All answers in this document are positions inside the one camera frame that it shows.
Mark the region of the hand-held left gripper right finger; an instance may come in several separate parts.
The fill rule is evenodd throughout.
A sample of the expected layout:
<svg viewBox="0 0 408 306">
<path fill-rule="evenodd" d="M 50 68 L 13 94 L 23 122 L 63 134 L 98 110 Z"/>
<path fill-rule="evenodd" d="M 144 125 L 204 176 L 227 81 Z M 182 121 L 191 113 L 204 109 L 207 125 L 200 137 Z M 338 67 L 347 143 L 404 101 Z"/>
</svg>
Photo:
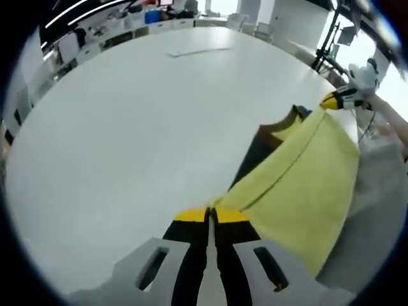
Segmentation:
<svg viewBox="0 0 408 306">
<path fill-rule="evenodd" d="M 296 256 L 262 239 L 237 210 L 212 209 L 217 267 L 233 305 L 347 305 L 350 292 L 318 282 Z"/>
</svg>

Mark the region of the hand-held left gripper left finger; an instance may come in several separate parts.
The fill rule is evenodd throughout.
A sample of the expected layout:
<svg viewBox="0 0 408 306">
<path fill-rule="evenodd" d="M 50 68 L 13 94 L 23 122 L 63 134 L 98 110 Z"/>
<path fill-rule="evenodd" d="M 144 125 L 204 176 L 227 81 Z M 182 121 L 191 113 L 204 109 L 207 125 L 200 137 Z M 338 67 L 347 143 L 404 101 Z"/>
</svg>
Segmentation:
<svg viewBox="0 0 408 306">
<path fill-rule="evenodd" d="M 68 296 L 70 305 L 196 305 L 207 265 L 210 209 L 176 215 L 161 238 L 150 238 L 113 266 L 93 289 Z"/>
</svg>

